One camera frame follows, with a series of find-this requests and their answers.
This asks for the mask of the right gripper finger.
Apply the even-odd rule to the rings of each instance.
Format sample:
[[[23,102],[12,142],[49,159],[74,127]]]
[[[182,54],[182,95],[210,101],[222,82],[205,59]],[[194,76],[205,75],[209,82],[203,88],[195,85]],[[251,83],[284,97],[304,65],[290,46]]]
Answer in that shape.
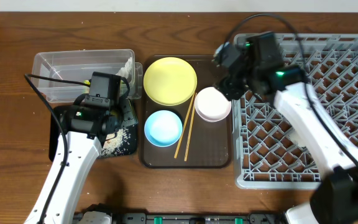
[[[235,78],[225,77],[222,80],[213,84],[228,100],[239,100],[244,95],[244,82]]]
[[[223,67],[231,67],[240,59],[241,52],[230,42],[220,45],[213,55],[213,61]]]

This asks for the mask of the pink white bowl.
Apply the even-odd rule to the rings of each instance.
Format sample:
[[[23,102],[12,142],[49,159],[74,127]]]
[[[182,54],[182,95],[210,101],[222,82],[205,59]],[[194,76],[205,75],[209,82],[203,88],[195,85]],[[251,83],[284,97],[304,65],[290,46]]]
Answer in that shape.
[[[202,89],[195,99],[195,110],[205,121],[213,123],[223,120],[231,111],[232,103],[214,87]]]

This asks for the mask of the pile of rice scraps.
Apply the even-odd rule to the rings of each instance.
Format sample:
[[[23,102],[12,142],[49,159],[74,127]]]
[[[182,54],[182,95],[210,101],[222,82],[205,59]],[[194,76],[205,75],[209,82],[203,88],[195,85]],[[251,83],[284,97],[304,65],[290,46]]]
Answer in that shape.
[[[137,126],[119,129],[109,134],[100,152],[99,159],[127,156],[136,152]]]

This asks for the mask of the white tissue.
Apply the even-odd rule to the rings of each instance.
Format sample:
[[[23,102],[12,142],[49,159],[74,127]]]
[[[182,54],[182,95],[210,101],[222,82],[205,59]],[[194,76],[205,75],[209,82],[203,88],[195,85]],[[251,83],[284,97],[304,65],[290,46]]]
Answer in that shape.
[[[131,72],[132,72],[132,66],[134,65],[134,59],[132,57],[130,57],[127,62],[125,63],[125,65],[120,68],[120,70],[118,71],[117,75],[120,77],[124,77],[126,79],[129,78]]]

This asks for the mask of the light blue bowl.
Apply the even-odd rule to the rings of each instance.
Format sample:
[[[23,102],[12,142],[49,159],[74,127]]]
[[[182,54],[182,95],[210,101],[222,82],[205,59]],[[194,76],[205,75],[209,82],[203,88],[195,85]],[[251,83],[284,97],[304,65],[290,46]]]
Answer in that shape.
[[[169,110],[152,113],[145,122],[144,134],[148,142],[157,147],[175,144],[183,131],[182,121],[178,115]]]

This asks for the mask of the small pale green cup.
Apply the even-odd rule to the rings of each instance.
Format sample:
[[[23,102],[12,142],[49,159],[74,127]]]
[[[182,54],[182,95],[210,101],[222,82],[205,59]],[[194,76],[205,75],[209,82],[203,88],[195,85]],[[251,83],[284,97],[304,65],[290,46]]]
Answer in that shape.
[[[298,147],[305,147],[305,143],[303,142],[303,140],[301,139],[301,137],[298,135],[298,133],[292,129],[289,134],[288,134],[288,137],[290,139],[290,141],[293,143],[293,144],[296,144]]]

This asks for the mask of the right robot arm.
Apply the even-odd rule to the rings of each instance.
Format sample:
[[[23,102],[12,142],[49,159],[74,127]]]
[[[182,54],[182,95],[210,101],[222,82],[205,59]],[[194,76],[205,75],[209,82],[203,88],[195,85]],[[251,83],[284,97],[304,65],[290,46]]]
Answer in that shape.
[[[216,89],[228,100],[247,90],[266,98],[289,121],[318,168],[320,185],[308,202],[286,211],[286,221],[358,221],[358,148],[321,105],[305,66],[285,64],[273,32],[250,36],[243,47],[225,41],[214,61],[227,70]]]

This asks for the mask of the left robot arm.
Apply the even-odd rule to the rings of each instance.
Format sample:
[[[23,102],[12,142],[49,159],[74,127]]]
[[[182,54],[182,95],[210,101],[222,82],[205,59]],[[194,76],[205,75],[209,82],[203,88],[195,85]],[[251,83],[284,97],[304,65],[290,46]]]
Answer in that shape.
[[[52,166],[26,223],[71,223],[86,177],[104,143],[120,130],[138,123],[128,92],[120,93],[125,77],[93,72],[81,82],[89,91],[70,105],[52,108],[26,74],[27,83],[42,100],[57,129],[52,139]]]

